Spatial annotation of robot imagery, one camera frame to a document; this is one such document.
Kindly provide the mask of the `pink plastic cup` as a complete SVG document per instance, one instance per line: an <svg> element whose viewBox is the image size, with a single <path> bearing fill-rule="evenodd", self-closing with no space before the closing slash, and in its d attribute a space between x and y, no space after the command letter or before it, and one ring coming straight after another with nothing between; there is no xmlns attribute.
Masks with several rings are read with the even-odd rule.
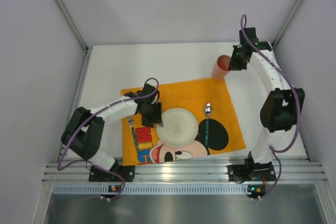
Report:
<svg viewBox="0 0 336 224"><path fill-rule="evenodd" d="M228 55L219 56L214 64L211 77L215 80L223 79L231 71L230 60L231 57Z"/></svg>

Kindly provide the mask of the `orange cartoon print cloth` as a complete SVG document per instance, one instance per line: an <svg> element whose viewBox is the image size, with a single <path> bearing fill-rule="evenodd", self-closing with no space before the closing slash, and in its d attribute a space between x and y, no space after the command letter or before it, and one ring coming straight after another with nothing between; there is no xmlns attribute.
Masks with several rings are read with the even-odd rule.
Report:
<svg viewBox="0 0 336 224"><path fill-rule="evenodd" d="M124 165L181 161L246 147L225 80L162 84L163 126L142 125L139 114L122 120Z"/></svg>

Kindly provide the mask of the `spoon with teal handle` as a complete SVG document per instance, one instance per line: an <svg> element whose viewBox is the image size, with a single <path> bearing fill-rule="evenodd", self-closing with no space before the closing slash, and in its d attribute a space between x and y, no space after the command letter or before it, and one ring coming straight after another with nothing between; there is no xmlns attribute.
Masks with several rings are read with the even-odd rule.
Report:
<svg viewBox="0 0 336 224"><path fill-rule="evenodd" d="M212 112L212 105L208 102L204 106L204 114L205 114L205 146L208 146L208 138L209 138L209 117Z"/></svg>

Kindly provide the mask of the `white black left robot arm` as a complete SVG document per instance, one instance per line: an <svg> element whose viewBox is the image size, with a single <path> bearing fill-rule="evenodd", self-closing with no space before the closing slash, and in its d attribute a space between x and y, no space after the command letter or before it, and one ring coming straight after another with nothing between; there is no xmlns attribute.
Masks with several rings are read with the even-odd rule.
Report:
<svg viewBox="0 0 336 224"><path fill-rule="evenodd" d="M118 162L101 147L105 126L137 114L141 116L142 126L163 125L159 97L159 87L146 82L142 90L125 93L110 104L94 109L82 106L75 109L61 136L65 151L73 151L101 171L112 172Z"/></svg>

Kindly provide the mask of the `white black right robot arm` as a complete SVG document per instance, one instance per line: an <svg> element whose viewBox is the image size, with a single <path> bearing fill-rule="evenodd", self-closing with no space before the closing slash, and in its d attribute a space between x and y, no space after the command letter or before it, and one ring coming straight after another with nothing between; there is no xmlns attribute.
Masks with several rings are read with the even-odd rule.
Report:
<svg viewBox="0 0 336 224"><path fill-rule="evenodd" d="M267 41L259 41L256 28L242 28L239 31L239 45L229 62L233 71L246 70L251 65L265 87L268 96L260 110L262 131L248 158L255 164L268 164L273 154L270 147L277 147L285 133L297 124L297 112L302 111L305 92L288 84L277 64L272 47Z"/></svg>

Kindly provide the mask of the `fork with teal handle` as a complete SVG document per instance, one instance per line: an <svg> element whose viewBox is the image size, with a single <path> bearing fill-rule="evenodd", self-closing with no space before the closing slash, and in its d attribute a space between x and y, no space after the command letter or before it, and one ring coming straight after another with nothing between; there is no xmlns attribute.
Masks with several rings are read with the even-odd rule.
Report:
<svg viewBox="0 0 336 224"><path fill-rule="evenodd" d="M133 121L133 117L129 116L128 117L128 125L131 128L132 138L133 138L135 150L138 153L139 152L139 146L138 146L137 136L136 136L136 132L135 132L135 128L134 128L133 122L134 122Z"/></svg>

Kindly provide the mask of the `cream round plate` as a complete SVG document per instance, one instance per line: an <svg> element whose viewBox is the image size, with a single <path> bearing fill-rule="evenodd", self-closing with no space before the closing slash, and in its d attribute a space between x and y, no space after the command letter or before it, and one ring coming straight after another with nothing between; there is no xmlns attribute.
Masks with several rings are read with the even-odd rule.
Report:
<svg viewBox="0 0 336 224"><path fill-rule="evenodd" d="M156 133L165 145L185 147L191 144L198 134L196 117L183 108L172 108L162 114L163 127L156 126Z"/></svg>

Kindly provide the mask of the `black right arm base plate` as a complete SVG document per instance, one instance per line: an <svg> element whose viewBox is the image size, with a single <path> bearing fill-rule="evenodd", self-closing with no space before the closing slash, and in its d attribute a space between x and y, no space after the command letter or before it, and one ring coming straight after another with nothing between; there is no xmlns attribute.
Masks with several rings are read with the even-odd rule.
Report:
<svg viewBox="0 0 336 224"><path fill-rule="evenodd" d="M274 182L276 180L272 164L257 165L254 168L246 165L229 165L227 171L229 181L239 184L244 182Z"/></svg>

